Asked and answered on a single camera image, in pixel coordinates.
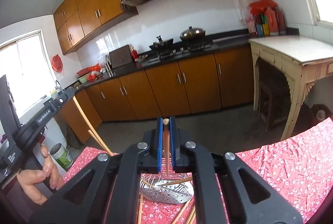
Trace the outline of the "person's left hand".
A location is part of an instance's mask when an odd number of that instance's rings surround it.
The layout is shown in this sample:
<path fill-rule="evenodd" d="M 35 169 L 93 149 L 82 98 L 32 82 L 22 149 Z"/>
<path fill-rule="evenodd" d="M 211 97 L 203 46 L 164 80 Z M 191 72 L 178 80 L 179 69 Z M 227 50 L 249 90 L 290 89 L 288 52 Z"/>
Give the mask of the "person's left hand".
<path fill-rule="evenodd" d="M 52 157 L 48 153 L 45 145 L 41 145 L 41 154 L 44 157 L 41 170 L 20 169 L 16 174 L 17 180 L 25 194 L 38 205 L 45 203 L 47 198 L 36 187 L 36 184 L 42 183 L 48 178 L 52 190 L 58 190 L 64 185 L 63 177 L 59 174 L 58 167 L 52 161 Z"/>

